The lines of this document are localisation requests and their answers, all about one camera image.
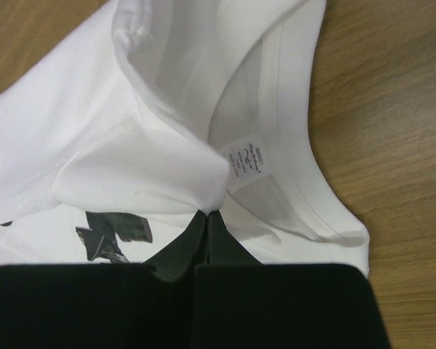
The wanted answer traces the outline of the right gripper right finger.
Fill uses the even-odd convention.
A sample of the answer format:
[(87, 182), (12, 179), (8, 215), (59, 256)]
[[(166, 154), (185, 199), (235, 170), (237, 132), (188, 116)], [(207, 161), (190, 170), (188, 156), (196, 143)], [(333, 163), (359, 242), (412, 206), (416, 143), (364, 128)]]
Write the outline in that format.
[(227, 229), (219, 211), (209, 215), (206, 229), (205, 266), (243, 267), (262, 265)]

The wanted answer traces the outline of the white t-shirt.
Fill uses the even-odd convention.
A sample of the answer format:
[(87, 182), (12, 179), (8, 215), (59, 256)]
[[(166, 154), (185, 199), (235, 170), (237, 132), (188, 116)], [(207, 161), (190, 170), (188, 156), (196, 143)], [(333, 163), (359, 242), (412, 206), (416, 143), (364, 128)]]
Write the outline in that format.
[(324, 1), (109, 1), (0, 94), (0, 265), (142, 262), (220, 211), (263, 263), (369, 271), (312, 154)]

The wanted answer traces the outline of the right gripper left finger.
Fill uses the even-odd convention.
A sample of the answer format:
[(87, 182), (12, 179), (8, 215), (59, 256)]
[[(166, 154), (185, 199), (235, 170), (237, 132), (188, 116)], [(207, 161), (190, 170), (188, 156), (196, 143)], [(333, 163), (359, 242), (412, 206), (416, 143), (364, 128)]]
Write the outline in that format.
[(158, 280), (176, 283), (186, 277), (206, 250), (207, 215), (197, 211), (186, 229), (171, 243), (142, 263)]

